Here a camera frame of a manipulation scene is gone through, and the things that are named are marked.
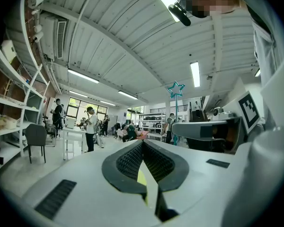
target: pole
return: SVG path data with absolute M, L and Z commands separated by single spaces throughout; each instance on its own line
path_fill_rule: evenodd
M 176 120 L 175 122 L 178 122 L 178 95 L 176 95 Z M 177 145 L 177 136 L 174 135 L 174 145 Z

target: storage rack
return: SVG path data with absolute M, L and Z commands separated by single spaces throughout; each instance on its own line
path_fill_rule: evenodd
M 161 120 L 145 120 L 145 117 L 161 117 Z M 159 122 L 161 124 L 161 128 L 155 128 L 155 127 L 143 127 L 143 122 Z M 149 130 L 160 130 L 162 133 L 163 130 L 163 124 L 165 123 L 165 114 L 164 113 L 142 113 L 139 114 L 139 128 L 142 129 L 149 129 Z M 160 138 L 160 141 L 162 141 L 162 135 L 157 133 L 148 133 L 148 136 L 153 136 L 156 138 Z
M 21 109 L 21 117 L 17 127 L 12 130 L 0 130 L 0 136 L 17 131 L 19 132 L 19 143 L 16 144 L 19 147 L 4 141 L 0 141 L 0 157 L 3 158 L 3 165 L 10 161 L 18 153 L 20 153 L 22 157 L 24 156 L 24 147 L 22 141 L 23 130 L 25 130 L 32 123 L 38 123 L 44 96 L 49 85 L 49 82 L 45 80 L 41 73 L 41 68 L 43 65 L 38 65 L 33 56 L 31 45 L 28 41 L 24 13 L 25 0 L 19 0 L 19 2 L 11 10 L 10 14 L 12 14 L 12 16 L 9 16 L 5 22 L 7 25 L 7 36 L 13 41 L 17 58 L 21 65 L 24 65 L 25 70 L 32 77 L 30 83 L 27 83 L 21 77 L 21 75 L 17 73 L 0 49 L 0 71 L 7 78 L 12 80 L 16 86 L 22 88 L 25 93 L 25 99 L 23 102 L 12 100 L 6 96 L 0 96 L 0 104 Z M 45 84 L 45 90 L 42 91 L 42 93 L 37 92 L 37 90 L 33 87 L 35 81 Z

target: cap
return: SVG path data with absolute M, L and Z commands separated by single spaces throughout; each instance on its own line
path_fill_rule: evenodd
M 198 18 L 205 18 L 209 14 L 206 14 L 204 11 L 199 11 L 198 6 L 193 6 L 193 0 L 180 0 L 179 4 L 193 16 Z

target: table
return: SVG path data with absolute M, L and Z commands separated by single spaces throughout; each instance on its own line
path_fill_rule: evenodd
M 68 135 L 69 133 L 80 134 L 82 136 L 81 140 L 78 140 L 78 138 L 70 138 Z M 80 141 L 81 142 L 81 154 L 83 154 L 83 143 L 85 141 L 85 134 L 86 134 L 86 131 L 81 130 L 77 126 L 75 126 L 73 129 L 69 129 L 66 127 L 63 128 L 63 160 L 65 160 L 65 148 L 66 148 L 66 155 L 68 154 L 68 140 Z

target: white t-shirt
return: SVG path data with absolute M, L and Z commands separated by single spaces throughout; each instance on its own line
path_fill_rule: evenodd
M 201 107 L 200 107 L 199 104 L 196 104 L 196 105 L 195 105 L 195 110 L 201 110 L 201 111 L 202 111 L 202 109 L 201 109 Z
M 87 134 L 94 134 L 95 133 L 95 127 L 96 127 L 96 124 L 97 124 L 96 114 L 93 114 L 90 117 L 89 122 L 87 123 L 86 132 L 87 132 Z

